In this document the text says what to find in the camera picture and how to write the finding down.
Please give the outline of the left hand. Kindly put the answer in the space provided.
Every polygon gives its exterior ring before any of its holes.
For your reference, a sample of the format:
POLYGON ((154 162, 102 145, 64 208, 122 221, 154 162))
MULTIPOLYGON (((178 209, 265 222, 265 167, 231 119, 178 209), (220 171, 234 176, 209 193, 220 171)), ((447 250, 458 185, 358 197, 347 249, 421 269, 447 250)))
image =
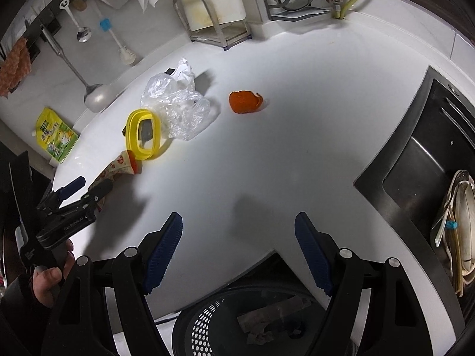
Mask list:
POLYGON ((33 274, 32 290, 33 293, 42 305, 51 308, 55 304, 55 298, 52 289, 69 276, 75 264, 75 257, 72 254, 74 245, 71 239, 65 241, 67 249, 67 257, 62 270, 59 268, 41 268, 37 267, 33 274))

